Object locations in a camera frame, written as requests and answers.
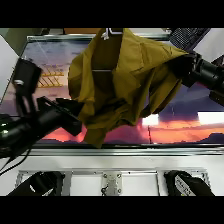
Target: table surface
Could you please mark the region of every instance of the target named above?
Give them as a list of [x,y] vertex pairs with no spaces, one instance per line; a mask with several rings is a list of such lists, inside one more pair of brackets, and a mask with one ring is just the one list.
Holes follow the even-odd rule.
[[[31,58],[47,74],[62,72],[61,87],[38,88],[34,98],[46,96],[70,98],[68,69],[71,61],[88,45],[86,40],[36,41],[27,43],[23,57]],[[10,84],[0,106],[0,113],[17,115],[14,89]],[[224,143],[224,108],[209,99],[209,90],[199,84],[182,86],[175,98],[158,115],[154,125],[139,119],[135,127],[122,126],[107,134],[108,144],[164,144],[164,143]],[[82,143],[86,129],[76,137],[62,128],[52,132],[39,143]]]

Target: olive green shirt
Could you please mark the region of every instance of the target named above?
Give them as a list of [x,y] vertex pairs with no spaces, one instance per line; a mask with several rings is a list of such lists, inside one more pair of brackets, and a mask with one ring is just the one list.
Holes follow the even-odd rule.
[[[79,119],[87,127],[85,141],[101,147],[106,133],[121,125],[136,125],[140,117],[160,112],[181,85],[169,60],[187,54],[176,47],[135,36],[101,38],[105,28],[71,63],[69,94],[84,102]],[[93,72],[92,70],[112,70]],[[149,105],[144,103],[149,94]]]

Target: dark striped object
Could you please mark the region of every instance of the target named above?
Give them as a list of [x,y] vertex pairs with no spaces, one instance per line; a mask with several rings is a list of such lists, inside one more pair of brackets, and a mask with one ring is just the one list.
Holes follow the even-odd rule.
[[187,52],[193,51],[211,28],[175,28],[170,35],[170,42]]

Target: clothes hanger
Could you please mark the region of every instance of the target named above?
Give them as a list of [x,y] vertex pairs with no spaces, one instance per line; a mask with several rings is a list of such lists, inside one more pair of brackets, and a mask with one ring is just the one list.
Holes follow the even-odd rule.
[[[123,32],[113,32],[111,28],[106,28],[106,32],[104,32],[101,36],[101,38],[104,38],[104,40],[109,39],[109,32],[113,35],[121,35]],[[111,72],[112,70],[92,70],[93,72]]]

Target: white hanger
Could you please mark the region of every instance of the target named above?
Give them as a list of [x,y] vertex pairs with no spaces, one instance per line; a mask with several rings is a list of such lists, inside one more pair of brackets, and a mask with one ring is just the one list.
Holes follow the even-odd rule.
[[104,40],[109,39],[109,32],[115,35],[123,34],[122,32],[113,32],[111,28],[106,28],[106,32],[102,34],[101,38],[104,38]]

